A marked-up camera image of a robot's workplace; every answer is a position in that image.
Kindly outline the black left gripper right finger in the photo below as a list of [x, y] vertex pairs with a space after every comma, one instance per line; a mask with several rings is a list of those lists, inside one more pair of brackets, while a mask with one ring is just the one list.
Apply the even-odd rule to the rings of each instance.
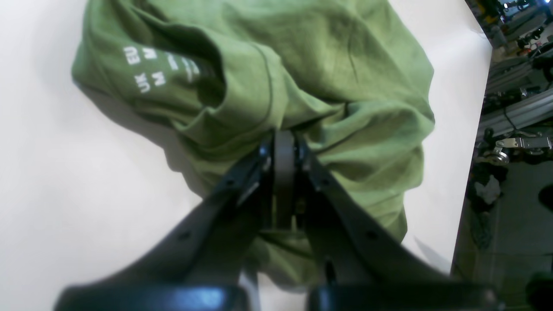
[[318, 283], [308, 311], [501, 311], [487, 285], [458, 281], [403, 248], [363, 211], [295, 133], [296, 226], [311, 246]]

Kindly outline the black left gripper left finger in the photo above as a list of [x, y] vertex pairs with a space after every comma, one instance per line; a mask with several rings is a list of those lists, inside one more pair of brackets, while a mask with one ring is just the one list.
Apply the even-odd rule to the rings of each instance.
[[271, 200], [275, 134], [238, 161], [152, 250], [101, 281], [63, 291], [56, 311], [250, 311], [238, 280]]

